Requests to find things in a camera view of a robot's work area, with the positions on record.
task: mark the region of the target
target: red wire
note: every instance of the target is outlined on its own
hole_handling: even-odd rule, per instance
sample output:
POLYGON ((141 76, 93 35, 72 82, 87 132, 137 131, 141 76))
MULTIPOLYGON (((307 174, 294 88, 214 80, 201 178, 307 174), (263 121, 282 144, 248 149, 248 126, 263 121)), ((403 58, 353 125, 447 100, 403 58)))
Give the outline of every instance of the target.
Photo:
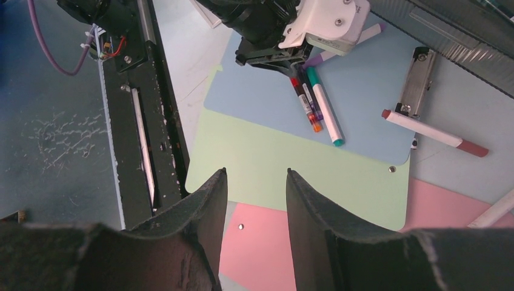
POLYGON ((105 53, 105 55, 109 56, 109 57, 114 57, 114 56, 117 56, 119 55, 119 53, 121 52, 121 47, 125 44, 126 45, 126 42, 127 40, 125 39, 125 36, 122 36, 121 37, 121 41, 119 42, 119 46, 118 46, 118 49, 114 52, 114 53, 105 53))

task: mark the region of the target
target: dark blue floor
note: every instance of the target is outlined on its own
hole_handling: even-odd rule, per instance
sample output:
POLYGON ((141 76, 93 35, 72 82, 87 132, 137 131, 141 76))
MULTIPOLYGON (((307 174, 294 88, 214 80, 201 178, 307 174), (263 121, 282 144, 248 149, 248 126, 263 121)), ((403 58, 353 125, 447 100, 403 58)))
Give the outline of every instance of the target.
MULTIPOLYGON (((31 222, 103 222, 120 229, 98 65, 75 77, 44 56, 26 0, 7 0, 0 15, 0 217, 28 211, 31 222)), ((36 1, 56 60, 76 65, 88 26, 55 1, 36 1)))

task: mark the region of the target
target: white robot part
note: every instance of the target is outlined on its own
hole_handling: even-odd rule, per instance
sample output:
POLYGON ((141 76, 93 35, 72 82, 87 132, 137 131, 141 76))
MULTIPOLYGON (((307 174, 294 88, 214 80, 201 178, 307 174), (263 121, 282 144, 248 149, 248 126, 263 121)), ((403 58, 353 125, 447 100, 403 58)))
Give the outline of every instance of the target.
POLYGON ((278 47, 297 47, 307 40, 344 56, 359 41, 370 4, 367 0, 302 0, 297 9, 298 17, 285 28, 285 40, 278 47))

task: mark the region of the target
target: teal marker tip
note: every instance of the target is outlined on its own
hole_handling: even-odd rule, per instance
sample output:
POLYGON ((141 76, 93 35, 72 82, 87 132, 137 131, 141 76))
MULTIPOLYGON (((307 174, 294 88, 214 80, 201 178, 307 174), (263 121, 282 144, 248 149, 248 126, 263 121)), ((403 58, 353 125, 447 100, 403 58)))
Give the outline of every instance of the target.
POLYGON ((336 139, 334 141, 334 146, 340 147, 344 144, 344 141, 342 139, 336 139))

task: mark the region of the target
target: red marker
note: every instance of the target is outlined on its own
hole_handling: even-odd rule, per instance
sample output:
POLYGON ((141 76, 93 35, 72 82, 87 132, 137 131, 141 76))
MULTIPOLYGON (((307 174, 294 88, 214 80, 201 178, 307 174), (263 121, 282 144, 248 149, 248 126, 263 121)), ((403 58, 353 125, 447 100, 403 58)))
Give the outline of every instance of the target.
POLYGON ((489 153, 489 150, 485 147, 481 147, 480 145, 466 141, 465 139, 462 139, 451 133, 443 132, 442 130, 433 128, 432 126, 406 117, 405 115, 392 112, 391 110, 382 111, 382 117, 394 124, 403 126, 406 129, 410 129, 421 135, 428 136, 429 138, 433 138, 436 141, 443 142, 448 146, 456 147, 457 149, 463 150, 472 155, 479 156, 480 158, 485 157, 489 153))
POLYGON ((295 88, 295 92, 298 95, 298 98, 300 99, 300 103, 302 104, 302 107, 305 110, 305 113, 307 115, 307 118, 309 119, 310 124, 312 125, 312 129, 314 130, 314 132, 320 132, 323 129, 323 127, 318 122, 316 116, 312 112, 312 109, 310 108, 309 101, 305 96, 305 92, 302 88, 302 85, 300 85, 300 82, 298 82, 296 78, 291 78, 291 84, 293 84, 293 87, 295 88))

